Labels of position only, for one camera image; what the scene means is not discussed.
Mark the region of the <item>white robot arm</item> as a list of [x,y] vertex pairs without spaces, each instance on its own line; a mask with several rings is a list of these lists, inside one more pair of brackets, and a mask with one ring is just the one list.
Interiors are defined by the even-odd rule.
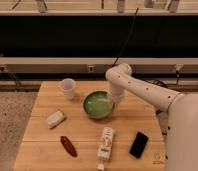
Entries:
[[110,101],[121,102],[127,90],[167,113],[165,171],[198,171],[198,93],[171,90],[131,74],[132,69],[126,63],[106,71]]

